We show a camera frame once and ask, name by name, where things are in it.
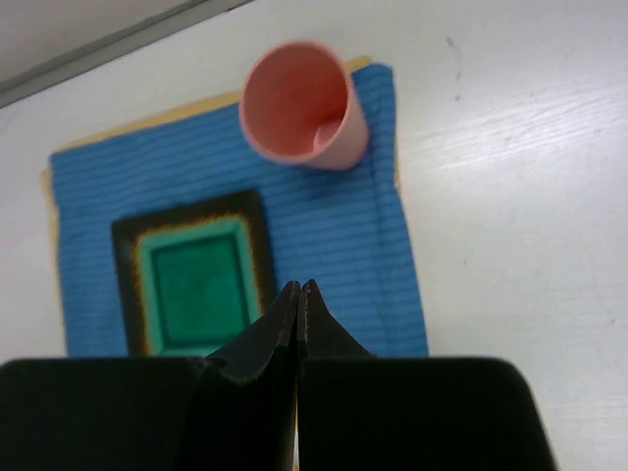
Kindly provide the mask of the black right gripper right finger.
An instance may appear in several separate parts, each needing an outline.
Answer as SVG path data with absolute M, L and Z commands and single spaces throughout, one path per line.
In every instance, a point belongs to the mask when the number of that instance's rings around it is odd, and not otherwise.
M 486 357 L 382 358 L 334 318 L 314 282 L 296 331 L 304 470 L 552 470 L 531 390 Z

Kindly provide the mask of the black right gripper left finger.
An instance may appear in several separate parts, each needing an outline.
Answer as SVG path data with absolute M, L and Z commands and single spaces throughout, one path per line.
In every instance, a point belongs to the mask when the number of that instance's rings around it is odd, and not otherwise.
M 291 469 L 299 292 L 205 357 L 5 363 L 2 468 Z

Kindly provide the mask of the blue Pikachu placemat cloth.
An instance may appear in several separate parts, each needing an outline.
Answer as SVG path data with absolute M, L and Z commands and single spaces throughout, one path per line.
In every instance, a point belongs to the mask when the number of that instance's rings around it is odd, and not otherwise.
M 373 64 L 353 80 L 370 145 L 348 172 L 264 160 L 246 143 L 234 101 L 52 154 L 69 354 L 128 352 L 111 238 L 115 220 L 254 188 L 264 202 L 279 284 L 314 280 L 339 322 L 375 354 L 426 355 L 411 244 L 394 183 L 393 70 Z

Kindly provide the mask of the pink plastic cup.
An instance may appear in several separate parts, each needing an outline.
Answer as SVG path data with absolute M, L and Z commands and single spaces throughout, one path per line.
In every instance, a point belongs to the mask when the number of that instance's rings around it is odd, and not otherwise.
M 278 164 L 344 171 L 367 152 L 354 81 L 338 54 L 316 42 L 285 43 L 259 58 L 238 112 L 250 146 Z

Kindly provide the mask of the black and teal square plate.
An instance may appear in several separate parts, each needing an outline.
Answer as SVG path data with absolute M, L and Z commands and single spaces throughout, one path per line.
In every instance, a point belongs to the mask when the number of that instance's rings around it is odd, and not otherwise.
M 111 236 L 132 356 L 208 355 L 277 295 L 256 189 L 119 219 Z

